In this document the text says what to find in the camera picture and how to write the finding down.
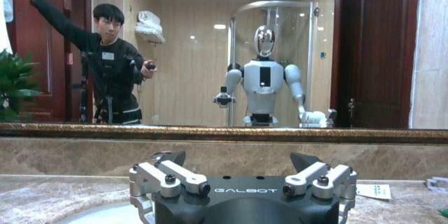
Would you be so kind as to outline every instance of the name badge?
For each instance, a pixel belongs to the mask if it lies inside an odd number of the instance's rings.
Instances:
[[[113,60],[115,55],[112,52],[103,52],[103,60]]]

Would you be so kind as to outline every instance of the man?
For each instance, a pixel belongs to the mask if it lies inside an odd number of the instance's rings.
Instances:
[[[75,26],[64,14],[45,1],[31,0],[41,15],[67,40],[87,55],[89,72],[93,75],[95,105],[101,112],[103,121],[113,123],[140,123],[141,110],[132,95],[135,63],[143,78],[152,78],[156,68],[147,69],[152,60],[144,61],[136,48],[119,38],[124,24],[121,10],[111,4],[101,4],[93,9],[97,33],[91,33]]]

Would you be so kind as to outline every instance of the sink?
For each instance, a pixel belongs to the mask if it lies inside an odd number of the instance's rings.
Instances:
[[[60,224],[141,224],[137,209],[129,202],[121,202],[91,208],[68,217]]]

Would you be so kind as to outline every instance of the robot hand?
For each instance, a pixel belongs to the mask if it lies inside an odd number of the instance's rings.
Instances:
[[[332,128],[335,126],[336,110],[328,110],[328,116],[320,112],[303,112],[299,115],[300,127]]]
[[[213,102],[219,104],[220,108],[227,108],[231,102],[235,102],[235,97],[227,93],[227,87],[221,87],[221,92],[215,96]]]

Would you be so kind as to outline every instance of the screw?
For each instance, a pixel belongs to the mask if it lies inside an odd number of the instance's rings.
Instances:
[[[283,187],[283,192],[285,193],[285,195],[288,196],[293,196],[295,195],[295,189],[291,185],[285,185]]]
[[[205,196],[211,191],[211,185],[208,183],[201,183],[199,185],[199,195]]]
[[[167,182],[167,184],[173,184],[176,182],[176,176],[172,175],[172,174],[168,174],[165,176],[165,182]]]
[[[328,177],[327,176],[320,176],[319,179],[317,179],[317,182],[324,185],[324,186],[328,186]]]

